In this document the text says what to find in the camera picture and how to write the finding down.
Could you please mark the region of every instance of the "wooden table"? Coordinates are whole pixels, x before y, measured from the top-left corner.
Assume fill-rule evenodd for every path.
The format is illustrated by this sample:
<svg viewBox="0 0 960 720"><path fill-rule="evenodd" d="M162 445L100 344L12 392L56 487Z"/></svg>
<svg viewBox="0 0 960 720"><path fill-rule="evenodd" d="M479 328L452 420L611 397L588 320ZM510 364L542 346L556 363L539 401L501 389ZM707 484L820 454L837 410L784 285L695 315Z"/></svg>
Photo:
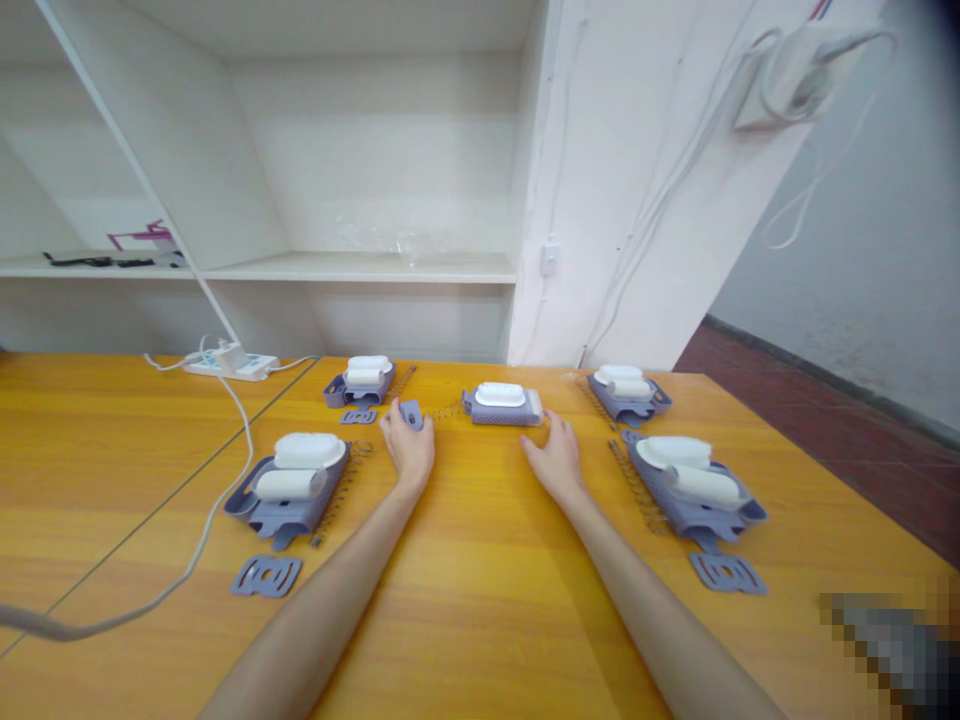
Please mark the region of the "wooden table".
<svg viewBox="0 0 960 720"><path fill-rule="evenodd" d="M322 404L323 387L344 366L330 358L318 363L253 426L258 456L280 436L304 430L368 439L375 448L344 486L321 547L297 541L286 553L304 559L298 585L393 481L376 426L339 425L341 412ZM613 523L791 717L830 713L822 676L831 658L843 661L820 626L819 593L907 592L922 600L931 583L953 575L708 378L657 375L675 404L645 430L711 442L714 457L746 481L771 516L729 548L753 563L770 595L711 592L687 559L693 543L647 529L607 446L613 433L576 387L574 373L418 367L402 397L418 399L426 410L454 405L464 387L484 380L538 388L544 404L576 427L587 484ZM463 415L440 420L431 484L317 717L667 716L586 553L528 469L521 432L474 426ZM540 441L546 429L530 434ZM149 600L171 582L245 453L242 439L234 439L54 615L95 621ZM249 528L219 516L197 573L150 615L71 645L20 642L0 662L0 715L193 717L283 605L229 594L243 562L268 548ZM867 683L853 672L848 679Z"/></svg>
<svg viewBox="0 0 960 720"><path fill-rule="evenodd" d="M248 415L305 369L235 383ZM0 602L49 610L242 427L219 382L142 357L0 354Z"/></svg>

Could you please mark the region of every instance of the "human hand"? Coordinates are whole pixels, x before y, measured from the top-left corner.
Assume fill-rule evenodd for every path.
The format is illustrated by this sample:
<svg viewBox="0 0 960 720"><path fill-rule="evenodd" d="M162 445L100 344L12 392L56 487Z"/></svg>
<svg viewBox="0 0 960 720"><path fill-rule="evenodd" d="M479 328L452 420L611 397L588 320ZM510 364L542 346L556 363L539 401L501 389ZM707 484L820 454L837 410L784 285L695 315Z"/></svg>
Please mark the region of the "human hand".
<svg viewBox="0 0 960 720"><path fill-rule="evenodd" d="M433 418L425 415L423 429L417 432L407 425L400 412L400 399L380 418L380 430L397 469L397 485L422 489L433 468Z"/></svg>
<svg viewBox="0 0 960 720"><path fill-rule="evenodd" d="M580 474L580 449L573 427L553 410L547 410L550 418L550 437L539 448L526 435L520 437L520 445L540 483L558 503L563 504L587 494L587 486Z"/></svg>

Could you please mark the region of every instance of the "metal spring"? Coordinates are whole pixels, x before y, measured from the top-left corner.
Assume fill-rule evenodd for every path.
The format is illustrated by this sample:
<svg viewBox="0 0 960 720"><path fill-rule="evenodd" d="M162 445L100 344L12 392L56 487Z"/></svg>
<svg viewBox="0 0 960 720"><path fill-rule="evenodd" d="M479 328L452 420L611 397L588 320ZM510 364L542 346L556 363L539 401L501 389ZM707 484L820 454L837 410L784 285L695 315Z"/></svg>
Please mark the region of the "metal spring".
<svg viewBox="0 0 960 720"><path fill-rule="evenodd" d="M457 415L463 414L463 403L459 400L452 402L446 407L442 407L439 410L434 410L433 412L427 413L430 417L433 418L434 423L438 423L445 418L456 417Z"/></svg>
<svg viewBox="0 0 960 720"><path fill-rule="evenodd" d="M400 393L403 392L403 389L407 386L407 383L410 382L410 377L417 370L416 365L411 365L407 368L407 371L400 376L400 379L397 380L393 385L390 386L390 389L387 390L386 398L395 398L400 397Z"/></svg>
<svg viewBox="0 0 960 720"><path fill-rule="evenodd" d="M624 454L623 449L616 440L610 440L608 444L610 445L610 450L613 451L614 458L617 460L617 465L620 466L620 472L623 473L624 478L626 478L627 483L630 485L630 490L633 492L633 497L637 501L640 512L643 513L647 521L647 528L649 528L650 532L654 535L666 535L669 531L667 517L663 514L663 511L660 510L660 506L657 505L656 501L650 496L647 486L643 484L643 480L637 473L636 468L633 467L633 463L631 463L630 459Z"/></svg>
<svg viewBox="0 0 960 720"><path fill-rule="evenodd" d="M343 469L343 472L340 473L340 480L334 489L333 498L327 504L327 509L324 510L317 529L310 537L310 547L319 547L320 543L323 542L325 531L337 516L341 503L346 499L346 493L350 491L347 485L356 480L357 473L363 466L364 461L372 455L373 443L369 440L356 440L350 445L350 459L347 461L347 466Z"/></svg>
<svg viewBox="0 0 960 720"><path fill-rule="evenodd" d="M617 426L616 421L610 417L610 413L607 412L607 409L603 406L603 403L600 402L600 398L597 397L597 394L593 392L593 388L590 387L590 383L587 380L585 375L577 376L577 387L580 388L580 392L586 396L587 400L593 405L593 409L600 413L600 417L607 421L607 424L610 426L610 429L615 433L620 432L620 428Z"/></svg>

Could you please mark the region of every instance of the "forearm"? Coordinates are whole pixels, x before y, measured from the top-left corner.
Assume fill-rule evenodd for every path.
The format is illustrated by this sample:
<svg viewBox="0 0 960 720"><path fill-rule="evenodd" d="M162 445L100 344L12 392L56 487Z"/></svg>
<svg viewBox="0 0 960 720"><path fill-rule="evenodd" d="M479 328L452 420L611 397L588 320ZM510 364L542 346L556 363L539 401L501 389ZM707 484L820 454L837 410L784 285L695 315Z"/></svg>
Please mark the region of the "forearm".
<svg viewBox="0 0 960 720"><path fill-rule="evenodd" d="M326 687L423 486L399 483L257 636L201 718L302 718Z"/></svg>
<svg viewBox="0 0 960 720"><path fill-rule="evenodd" d="M559 502L674 717L783 717L753 678L627 544L588 494L576 493Z"/></svg>

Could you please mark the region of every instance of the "tiled floor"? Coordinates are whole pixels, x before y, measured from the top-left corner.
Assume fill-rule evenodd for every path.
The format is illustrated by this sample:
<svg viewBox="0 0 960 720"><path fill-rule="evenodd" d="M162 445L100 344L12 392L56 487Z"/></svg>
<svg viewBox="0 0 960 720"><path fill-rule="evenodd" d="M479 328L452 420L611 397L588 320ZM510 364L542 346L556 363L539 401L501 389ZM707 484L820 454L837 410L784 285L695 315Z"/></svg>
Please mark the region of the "tiled floor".
<svg viewBox="0 0 960 720"><path fill-rule="evenodd" d="M708 325L675 371L709 375L960 567L960 453Z"/></svg>

